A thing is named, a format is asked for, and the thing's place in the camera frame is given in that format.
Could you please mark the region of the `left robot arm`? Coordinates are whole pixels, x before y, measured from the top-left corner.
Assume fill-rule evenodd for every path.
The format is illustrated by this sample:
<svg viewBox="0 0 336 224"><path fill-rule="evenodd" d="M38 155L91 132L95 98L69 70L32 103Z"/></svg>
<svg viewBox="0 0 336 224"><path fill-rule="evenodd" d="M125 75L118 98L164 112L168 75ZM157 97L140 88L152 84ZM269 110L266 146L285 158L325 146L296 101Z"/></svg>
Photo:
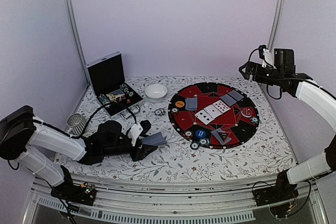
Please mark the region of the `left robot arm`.
<svg viewBox="0 0 336 224"><path fill-rule="evenodd" d="M157 146L144 144L141 139L150 127L148 121L135 123L123 134L122 125L109 120L88 137L71 136L35 117L33 108L25 105L1 119L1 158L24 165L67 200L73 200L80 187L73 184L68 169L53 164L37 147L84 165L101 163L106 156L124 153L130 154L133 161L140 161L157 150Z"/></svg>

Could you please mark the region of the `dealt cards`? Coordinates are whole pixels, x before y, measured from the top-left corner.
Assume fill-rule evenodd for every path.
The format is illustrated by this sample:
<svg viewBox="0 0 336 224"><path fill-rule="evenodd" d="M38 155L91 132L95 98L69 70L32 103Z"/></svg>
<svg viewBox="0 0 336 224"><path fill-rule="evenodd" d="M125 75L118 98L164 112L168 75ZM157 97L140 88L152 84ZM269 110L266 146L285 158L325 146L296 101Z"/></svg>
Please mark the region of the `dealt cards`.
<svg viewBox="0 0 336 224"><path fill-rule="evenodd" d="M187 111L196 111L198 108L197 97L185 98L185 109Z"/></svg>
<svg viewBox="0 0 336 224"><path fill-rule="evenodd" d="M232 90L231 92L220 97L220 99L228 106L234 105L243 98L244 96L236 90Z"/></svg>
<svg viewBox="0 0 336 224"><path fill-rule="evenodd" d="M224 132L224 131L222 129L216 129L216 130L211 131L211 134L212 134L213 137L215 137L217 139L217 141L220 143L220 145L222 145L223 141L222 141L222 139L219 135L219 132Z"/></svg>

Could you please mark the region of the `blue small blind button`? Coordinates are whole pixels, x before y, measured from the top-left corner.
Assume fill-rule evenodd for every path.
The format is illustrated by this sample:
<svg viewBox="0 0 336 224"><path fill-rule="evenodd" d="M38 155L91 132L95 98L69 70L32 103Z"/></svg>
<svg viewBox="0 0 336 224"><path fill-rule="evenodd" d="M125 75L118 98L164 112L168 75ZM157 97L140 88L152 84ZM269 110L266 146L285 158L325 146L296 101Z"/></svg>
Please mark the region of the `blue small blind button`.
<svg viewBox="0 0 336 224"><path fill-rule="evenodd" d="M204 130L196 130L195 131L195 136L199 139L205 138L206 137L206 132Z"/></svg>

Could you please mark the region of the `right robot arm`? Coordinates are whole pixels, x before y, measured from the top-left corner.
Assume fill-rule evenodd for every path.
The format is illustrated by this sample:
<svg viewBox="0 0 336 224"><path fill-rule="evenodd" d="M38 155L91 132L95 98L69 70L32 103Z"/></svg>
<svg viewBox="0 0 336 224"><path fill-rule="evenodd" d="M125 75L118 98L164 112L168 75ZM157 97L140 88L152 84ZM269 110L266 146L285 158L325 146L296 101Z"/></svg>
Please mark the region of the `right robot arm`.
<svg viewBox="0 0 336 224"><path fill-rule="evenodd" d="M139 121L151 122L151 133L161 132L167 143L142 161L121 163L120 175L139 182L210 183L273 176L321 153L333 132L312 108L289 95L280 101L268 97L260 85L244 80L238 67L245 57L228 59L200 56L156 57L140 64L141 72L129 77L140 93L151 84L167 87L159 102L144 98L136 108ZM232 86L253 101L260 124L250 140L233 148L193 150L176 131L167 114L172 96L198 82Z"/></svg>

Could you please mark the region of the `triangular all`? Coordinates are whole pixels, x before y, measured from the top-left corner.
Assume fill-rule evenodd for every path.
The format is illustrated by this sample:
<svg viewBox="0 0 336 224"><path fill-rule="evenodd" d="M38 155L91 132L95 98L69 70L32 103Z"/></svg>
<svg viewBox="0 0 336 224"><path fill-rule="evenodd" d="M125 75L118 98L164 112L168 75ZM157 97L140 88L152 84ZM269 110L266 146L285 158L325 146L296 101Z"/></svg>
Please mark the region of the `triangular all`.
<svg viewBox="0 0 336 224"><path fill-rule="evenodd" d="M222 145L226 145L232 140L231 137L229 137L229 133L219 132L219 135L223 141Z"/></svg>

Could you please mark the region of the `blue chips off mat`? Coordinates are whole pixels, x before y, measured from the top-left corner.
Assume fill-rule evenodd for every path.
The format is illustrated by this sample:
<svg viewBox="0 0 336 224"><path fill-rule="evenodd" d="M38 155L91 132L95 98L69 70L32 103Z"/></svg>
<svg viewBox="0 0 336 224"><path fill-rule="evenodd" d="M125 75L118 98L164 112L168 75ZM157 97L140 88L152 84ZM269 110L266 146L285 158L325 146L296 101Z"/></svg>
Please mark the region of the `blue chips off mat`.
<svg viewBox="0 0 336 224"><path fill-rule="evenodd" d="M199 144L196 143L196 142L192 142L192 143L190 144L190 147L191 147L191 149L193 149L193 150L197 150L197 149L199 148Z"/></svg>

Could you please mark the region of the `green chips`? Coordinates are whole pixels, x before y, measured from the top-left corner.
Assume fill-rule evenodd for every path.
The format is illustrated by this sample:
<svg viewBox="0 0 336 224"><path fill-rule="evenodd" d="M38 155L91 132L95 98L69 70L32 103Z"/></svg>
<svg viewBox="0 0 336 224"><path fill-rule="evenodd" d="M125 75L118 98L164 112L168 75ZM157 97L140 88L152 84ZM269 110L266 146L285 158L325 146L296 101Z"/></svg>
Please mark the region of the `green chips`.
<svg viewBox="0 0 336 224"><path fill-rule="evenodd" d="M257 117L251 118L250 121L252 124L255 124L255 125L259 124L259 119Z"/></svg>
<svg viewBox="0 0 336 224"><path fill-rule="evenodd" d="M210 145L210 140L208 138L202 138L199 140L199 145L202 147L206 147Z"/></svg>

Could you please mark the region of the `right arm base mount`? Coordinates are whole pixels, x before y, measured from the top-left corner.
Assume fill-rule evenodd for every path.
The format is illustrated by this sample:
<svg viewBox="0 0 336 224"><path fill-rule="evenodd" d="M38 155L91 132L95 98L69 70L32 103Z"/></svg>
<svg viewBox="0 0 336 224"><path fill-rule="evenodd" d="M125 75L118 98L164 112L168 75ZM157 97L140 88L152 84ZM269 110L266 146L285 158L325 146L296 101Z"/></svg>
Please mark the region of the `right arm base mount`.
<svg viewBox="0 0 336 224"><path fill-rule="evenodd" d="M277 186L268 185L261 188L252 188L252 195L257 206L275 204L285 200L295 199L299 196L296 186L279 189Z"/></svg>

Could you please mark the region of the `orange big blind button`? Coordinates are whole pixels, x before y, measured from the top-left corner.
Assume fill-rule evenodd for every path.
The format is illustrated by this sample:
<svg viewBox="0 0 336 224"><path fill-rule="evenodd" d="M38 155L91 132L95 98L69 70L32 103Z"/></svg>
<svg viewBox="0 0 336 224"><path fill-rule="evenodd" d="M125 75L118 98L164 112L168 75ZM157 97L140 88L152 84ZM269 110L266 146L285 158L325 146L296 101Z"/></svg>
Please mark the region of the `orange big blind button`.
<svg viewBox="0 0 336 224"><path fill-rule="evenodd" d="M176 101L175 106L177 108L183 108L185 106L185 102L184 101Z"/></svg>

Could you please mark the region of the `red chips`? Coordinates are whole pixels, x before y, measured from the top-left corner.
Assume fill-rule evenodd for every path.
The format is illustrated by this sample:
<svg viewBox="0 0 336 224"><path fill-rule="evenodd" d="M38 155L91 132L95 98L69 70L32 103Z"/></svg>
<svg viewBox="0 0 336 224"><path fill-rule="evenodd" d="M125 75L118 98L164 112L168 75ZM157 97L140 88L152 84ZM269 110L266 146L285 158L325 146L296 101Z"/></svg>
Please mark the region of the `red chips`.
<svg viewBox="0 0 336 224"><path fill-rule="evenodd" d="M193 136L193 133L191 132L191 131L185 131L184 132L184 137L186 138L186 139L191 139L192 138L192 136Z"/></svg>

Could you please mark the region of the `blue card deck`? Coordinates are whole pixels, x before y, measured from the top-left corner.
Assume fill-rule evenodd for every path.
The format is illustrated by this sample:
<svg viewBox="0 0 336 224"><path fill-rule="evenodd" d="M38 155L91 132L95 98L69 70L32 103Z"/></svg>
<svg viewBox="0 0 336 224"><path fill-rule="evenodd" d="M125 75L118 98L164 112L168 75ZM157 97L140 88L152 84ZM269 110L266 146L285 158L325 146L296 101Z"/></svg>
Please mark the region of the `blue card deck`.
<svg viewBox="0 0 336 224"><path fill-rule="evenodd" d="M166 137L164 137L161 132L155 133L142 139L142 144L145 145L161 146L165 145L166 143Z"/></svg>

